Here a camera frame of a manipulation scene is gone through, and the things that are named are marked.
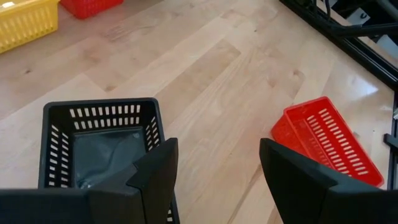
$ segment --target red basket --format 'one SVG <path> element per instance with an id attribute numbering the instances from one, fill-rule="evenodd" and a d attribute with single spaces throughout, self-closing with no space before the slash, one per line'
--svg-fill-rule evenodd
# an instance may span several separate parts
<path id="1" fill-rule="evenodd" d="M 271 134 L 276 142 L 343 174 L 376 187 L 384 183 L 327 97 L 286 108 Z"/>
<path id="2" fill-rule="evenodd" d="M 61 5 L 78 19 L 86 19 L 121 3 L 123 0 L 61 0 Z"/>

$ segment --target black metal frame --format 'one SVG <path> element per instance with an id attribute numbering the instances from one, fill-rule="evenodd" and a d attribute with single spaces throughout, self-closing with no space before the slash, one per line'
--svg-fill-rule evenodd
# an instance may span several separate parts
<path id="1" fill-rule="evenodd" d="M 316 4 L 312 3 L 312 0 L 302 3 L 297 2 L 297 0 L 280 1 L 361 64 L 366 70 L 370 71 L 380 81 L 394 90 L 394 92 L 398 91 L 398 69 L 357 38 L 376 34 L 398 34 L 398 23 L 373 26 L 342 26 L 330 18 L 330 12 L 325 13 L 317 8 Z M 394 95 L 393 109 L 395 110 L 397 106 L 398 95 L 396 93 Z M 393 137 L 398 137 L 397 129 L 398 123 L 392 119 L 391 135 Z M 388 189 L 398 188 L 396 186 L 397 165 L 398 152 L 391 149 L 389 177 L 387 181 Z"/>

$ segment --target yellow basket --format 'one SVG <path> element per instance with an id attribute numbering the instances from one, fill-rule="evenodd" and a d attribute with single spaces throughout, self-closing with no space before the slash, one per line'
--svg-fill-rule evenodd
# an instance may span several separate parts
<path id="1" fill-rule="evenodd" d="M 58 29 L 59 0 L 0 0 L 0 54 Z"/>

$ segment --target black basket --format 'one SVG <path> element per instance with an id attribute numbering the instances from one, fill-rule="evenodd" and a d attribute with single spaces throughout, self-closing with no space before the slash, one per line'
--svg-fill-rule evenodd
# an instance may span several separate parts
<path id="1" fill-rule="evenodd" d="M 44 107 L 39 188 L 80 188 L 75 183 L 75 140 L 140 131 L 144 153 L 165 141 L 154 98 L 66 101 Z M 175 196 L 166 223 L 180 223 Z"/>

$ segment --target plastic basket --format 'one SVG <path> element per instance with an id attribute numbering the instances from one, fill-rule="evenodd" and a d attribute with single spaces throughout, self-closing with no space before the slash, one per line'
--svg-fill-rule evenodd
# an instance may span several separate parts
<path id="1" fill-rule="evenodd" d="M 122 3 L 123 0 L 61 0 L 61 5 L 78 19 L 86 19 Z"/>
<path id="2" fill-rule="evenodd" d="M 271 130 L 276 142 L 370 185 L 384 180 L 327 97 L 291 106 Z"/>
<path id="3" fill-rule="evenodd" d="M 58 29 L 59 0 L 0 0 L 0 54 Z"/>
<path id="4" fill-rule="evenodd" d="M 134 140 L 118 136 L 120 133 L 133 135 Z M 78 146 L 77 142 L 82 138 L 96 138 L 96 144 L 101 142 L 101 135 L 106 136 L 102 144 L 112 142 L 112 138 L 127 139 L 126 150 L 130 151 L 134 148 L 131 144 L 142 146 L 142 149 L 134 150 L 143 150 L 144 153 L 158 146 L 165 139 L 157 100 L 139 98 L 48 103 L 43 116 L 39 188 L 81 188 L 75 182 L 81 161 L 77 155 L 79 150 L 86 151 L 88 147 Z M 95 158 L 91 153 L 87 162 L 97 164 Z M 179 223 L 175 196 L 165 222 Z"/>

